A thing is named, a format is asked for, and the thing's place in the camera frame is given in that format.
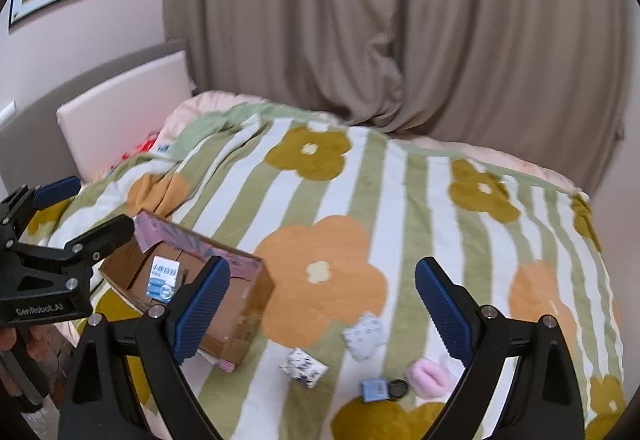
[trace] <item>pink hair scrunchie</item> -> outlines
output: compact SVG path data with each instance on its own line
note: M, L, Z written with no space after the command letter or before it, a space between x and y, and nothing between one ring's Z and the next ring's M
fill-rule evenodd
M406 370L406 381L424 400L439 398L453 387L453 376L443 365L429 359L418 359Z

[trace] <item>black round object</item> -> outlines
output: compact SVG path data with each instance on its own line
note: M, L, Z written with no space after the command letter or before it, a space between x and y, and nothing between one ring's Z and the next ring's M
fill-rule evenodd
M395 378L387 385L389 390L389 399L400 400L409 392L409 385L401 378Z

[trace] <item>blanket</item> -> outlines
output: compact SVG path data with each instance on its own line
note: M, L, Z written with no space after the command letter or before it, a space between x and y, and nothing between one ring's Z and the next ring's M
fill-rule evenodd
M358 390L364 379L404 378L419 357L460 376L415 290L415 264L425 256L479 304L517 319L558 318L588 439L602 438L625 407L618 314L578 190L302 110L241 105L202 116L167 152L135 156L39 215L29 240L63 246L140 209L257 254L276 284L234 373L202 356L182 367L224 438L422 438L449 395L373 405ZM111 320L136 315L105 282L93 302ZM358 362L341 332L367 311L379 316L386 343ZM279 368L294 347L329 366L311 390ZM478 438L497 423L514 366L505 366ZM130 368L141 402L157 412L142 367Z

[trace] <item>finger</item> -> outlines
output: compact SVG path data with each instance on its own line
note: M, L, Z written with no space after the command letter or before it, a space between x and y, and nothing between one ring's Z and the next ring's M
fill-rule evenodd
M50 325L35 325L30 328L31 337L36 339L37 341L42 339L49 330Z
M7 351L14 347L15 328L0 328L0 351Z
M0 364L0 384L4 384L6 392L11 396L21 396L22 391L14 380L6 372L4 366Z
M27 353L33 360L45 360L47 354L49 353L47 341L44 339L41 339L39 341L31 341L29 344L27 344Z

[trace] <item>curtain fold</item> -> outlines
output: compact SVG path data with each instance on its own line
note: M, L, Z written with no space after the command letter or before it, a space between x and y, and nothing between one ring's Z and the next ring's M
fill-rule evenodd
M503 150L595 191L628 90L625 0L164 0L201 90Z

